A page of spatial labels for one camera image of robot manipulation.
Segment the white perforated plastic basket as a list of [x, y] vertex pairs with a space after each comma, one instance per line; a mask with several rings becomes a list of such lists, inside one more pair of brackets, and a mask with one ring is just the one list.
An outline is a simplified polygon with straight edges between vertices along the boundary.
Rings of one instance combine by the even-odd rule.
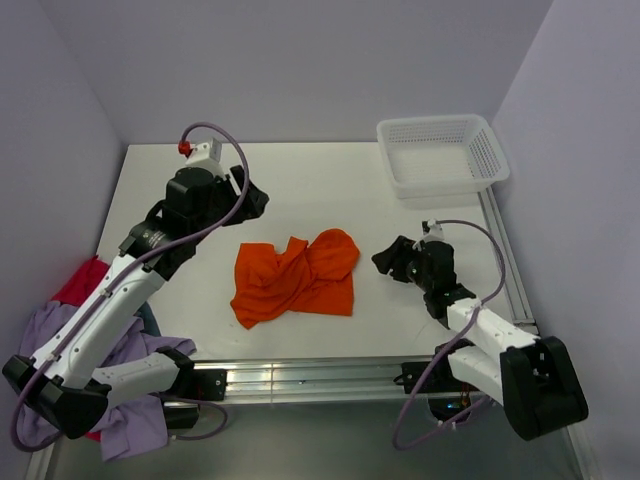
[[383, 120], [376, 133], [399, 199], [479, 193], [510, 176], [493, 129], [476, 114]]

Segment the orange t shirt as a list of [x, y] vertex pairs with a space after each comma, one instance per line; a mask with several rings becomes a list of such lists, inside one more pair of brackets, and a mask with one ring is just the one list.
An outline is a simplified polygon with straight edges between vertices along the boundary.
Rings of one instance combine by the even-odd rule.
[[341, 229], [325, 230], [312, 242], [291, 237], [282, 252], [272, 244], [243, 243], [230, 302], [236, 320], [250, 330], [288, 311], [352, 315], [359, 258], [359, 248]]

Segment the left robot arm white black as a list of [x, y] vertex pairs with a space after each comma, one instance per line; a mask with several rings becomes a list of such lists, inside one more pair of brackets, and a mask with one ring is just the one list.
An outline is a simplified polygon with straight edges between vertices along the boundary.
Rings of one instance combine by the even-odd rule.
[[196, 167], [178, 170], [145, 219], [135, 225], [89, 298], [32, 355], [14, 355], [2, 369], [26, 405], [59, 435], [77, 439], [108, 409], [145, 395], [183, 399], [195, 386], [194, 363], [174, 347], [104, 367], [126, 322], [191, 259], [213, 230], [260, 217], [269, 197], [245, 166], [215, 175]]

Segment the aluminium front rail frame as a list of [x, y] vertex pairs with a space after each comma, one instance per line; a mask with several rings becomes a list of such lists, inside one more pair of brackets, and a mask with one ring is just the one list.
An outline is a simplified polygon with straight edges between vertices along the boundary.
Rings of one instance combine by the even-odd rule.
[[393, 424], [405, 399], [397, 357], [232, 361], [231, 420], [209, 440], [175, 442], [105, 463], [89, 440], [36, 453], [31, 479], [597, 479], [579, 427], [521, 440], [490, 407], [453, 432], [400, 452]]

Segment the red t shirt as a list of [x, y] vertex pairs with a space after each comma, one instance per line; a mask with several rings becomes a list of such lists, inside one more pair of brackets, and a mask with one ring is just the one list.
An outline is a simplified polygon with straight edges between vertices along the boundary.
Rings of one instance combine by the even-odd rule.
[[86, 260], [51, 298], [61, 304], [80, 307], [93, 293], [109, 270], [98, 256]]

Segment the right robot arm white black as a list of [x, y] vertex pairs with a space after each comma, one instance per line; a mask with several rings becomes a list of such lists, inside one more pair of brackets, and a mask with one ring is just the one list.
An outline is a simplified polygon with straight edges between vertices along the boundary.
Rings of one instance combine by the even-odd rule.
[[400, 236], [372, 261], [381, 274], [416, 285], [430, 316], [455, 334], [422, 372], [404, 370], [398, 377], [409, 397], [430, 379], [446, 390], [465, 384], [501, 405], [524, 440], [587, 419], [587, 400], [565, 344], [524, 331], [487, 308], [458, 281], [450, 244]]

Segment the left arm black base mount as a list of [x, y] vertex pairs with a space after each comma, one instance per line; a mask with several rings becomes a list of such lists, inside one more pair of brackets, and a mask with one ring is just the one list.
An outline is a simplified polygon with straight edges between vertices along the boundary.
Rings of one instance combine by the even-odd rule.
[[199, 436], [217, 428], [224, 414], [213, 404], [222, 405], [226, 385], [225, 369], [196, 368], [191, 383], [181, 394], [161, 398], [169, 433]]

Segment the teal blue t shirt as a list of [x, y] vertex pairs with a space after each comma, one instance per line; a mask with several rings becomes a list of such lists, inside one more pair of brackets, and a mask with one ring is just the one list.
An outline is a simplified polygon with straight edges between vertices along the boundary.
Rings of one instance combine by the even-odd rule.
[[153, 337], [160, 337], [161, 332], [148, 302], [143, 303], [136, 312], [136, 316], [142, 320], [143, 332]]

